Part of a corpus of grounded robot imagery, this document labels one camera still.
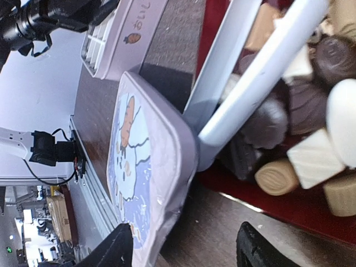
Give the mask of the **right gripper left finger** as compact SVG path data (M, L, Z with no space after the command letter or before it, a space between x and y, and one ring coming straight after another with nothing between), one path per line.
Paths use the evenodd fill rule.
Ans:
M75 266L131 267L131 227L119 224L85 259Z

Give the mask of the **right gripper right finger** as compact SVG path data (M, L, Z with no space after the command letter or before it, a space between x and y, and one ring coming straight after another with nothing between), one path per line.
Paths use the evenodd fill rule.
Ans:
M236 238L237 266L295 266L295 262L283 255L249 222L244 221Z

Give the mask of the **red chocolate tray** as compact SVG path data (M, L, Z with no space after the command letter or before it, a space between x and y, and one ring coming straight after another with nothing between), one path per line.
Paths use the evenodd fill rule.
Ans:
M337 217L329 211L322 186L296 189L283 196L271 196L256 184L238 180L219 162L196 178L212 191L238 199L263 214L329 240L355 245L355 217Z

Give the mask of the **lilac bunny tin lid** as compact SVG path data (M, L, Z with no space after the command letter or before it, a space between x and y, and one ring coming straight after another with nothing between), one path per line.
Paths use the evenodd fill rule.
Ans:
M129 224L133 266L154 266L178 221L198 163L181 113L140 75L124 72L117 91L107 185L117 219Z

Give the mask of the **white metal tongs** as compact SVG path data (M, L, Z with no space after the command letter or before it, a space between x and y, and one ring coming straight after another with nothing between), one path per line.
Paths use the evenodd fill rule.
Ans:
M219 99L256 19L260 1L232 1L192 89L183 116L197 133L198 170L216 155L260 106L328 11L328 1L297 0L229 97Z

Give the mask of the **lilac tin box with dividers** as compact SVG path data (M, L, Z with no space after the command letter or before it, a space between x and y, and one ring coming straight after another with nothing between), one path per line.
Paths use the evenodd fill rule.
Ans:
M164 0L120 1L98 26L90 26L82 46L83 65L93 78L119 81L139 73L159 21Z

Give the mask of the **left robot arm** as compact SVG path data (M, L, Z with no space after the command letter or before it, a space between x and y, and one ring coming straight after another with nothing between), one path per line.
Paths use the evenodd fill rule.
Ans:
M66 128L84 34L118 1L1 2L1 162L57 162L54 130Z

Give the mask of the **dark shell chocolate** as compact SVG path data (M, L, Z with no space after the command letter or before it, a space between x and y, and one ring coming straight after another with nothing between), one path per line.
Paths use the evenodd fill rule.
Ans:
M303 80L289 86L290 133L303 135L325 126L328 93Z

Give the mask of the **white oval chocolate in tray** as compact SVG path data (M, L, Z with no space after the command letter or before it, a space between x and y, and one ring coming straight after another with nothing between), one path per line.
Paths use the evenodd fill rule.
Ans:
M338 82L327 101L327 130L339 158L355 168L355 79Z

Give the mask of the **front aluminium rail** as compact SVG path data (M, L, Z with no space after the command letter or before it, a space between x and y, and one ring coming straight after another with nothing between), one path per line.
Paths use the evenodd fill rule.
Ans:
M88 156L85 146L75 126L73 116L70 117L70 130L78 143L78 148L85 159L85 172L79 179L80 189L88 205L95 226L104 239L118 225L118 220L111 200L105 191L95 168Z

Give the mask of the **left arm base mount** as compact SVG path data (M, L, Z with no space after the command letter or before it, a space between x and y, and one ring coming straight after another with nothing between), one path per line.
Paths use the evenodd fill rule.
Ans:
M75 184L77 184L86 174L87 159L80 135L73 121L73 115L70 117L69 133L71 134L70 140L75 143L75 159L73 165L75 171L74 181Z

